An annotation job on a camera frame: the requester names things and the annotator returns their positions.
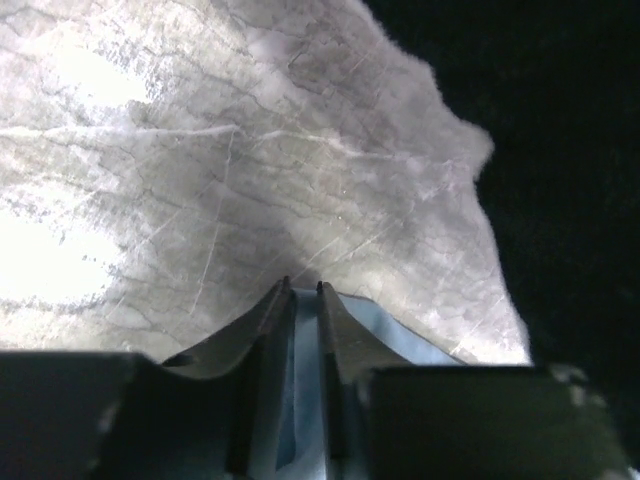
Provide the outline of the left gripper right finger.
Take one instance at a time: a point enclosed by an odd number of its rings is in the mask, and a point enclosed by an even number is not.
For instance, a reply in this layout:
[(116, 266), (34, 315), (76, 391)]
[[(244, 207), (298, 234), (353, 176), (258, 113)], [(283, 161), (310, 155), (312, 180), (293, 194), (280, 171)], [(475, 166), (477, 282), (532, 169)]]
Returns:
[(419, 366), (317, 286), (332, 479), (628, 479), (603, 399), (549, 368)]

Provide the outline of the blue t shirt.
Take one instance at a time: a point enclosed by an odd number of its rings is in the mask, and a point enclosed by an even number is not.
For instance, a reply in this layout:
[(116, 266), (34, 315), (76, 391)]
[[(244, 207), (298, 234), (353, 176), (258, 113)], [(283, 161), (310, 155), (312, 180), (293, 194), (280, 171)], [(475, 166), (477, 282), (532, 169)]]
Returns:
[[(296, 289), (295, 333), (289, 340), (284, 375), (281, 433), (276, 471), (249, 473), (247, 479), (325, 479), (320, 459), (324, 448), (321, 425), (321, 382), (318, 319), (321, 282), (315, 291)], [(456, 365), (457, 360), (410, 331), (374, 301), (338, 296), (339, 304), (385, 346), (421, 366)]]

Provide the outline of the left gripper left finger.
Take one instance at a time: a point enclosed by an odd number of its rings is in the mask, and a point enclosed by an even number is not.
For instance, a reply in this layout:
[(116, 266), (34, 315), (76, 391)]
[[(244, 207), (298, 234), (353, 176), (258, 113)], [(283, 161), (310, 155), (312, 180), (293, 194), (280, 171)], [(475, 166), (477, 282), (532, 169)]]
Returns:
[(5, 479), (271, 479), (293, 292), (155, 362), (133, 352), (1, 356)]

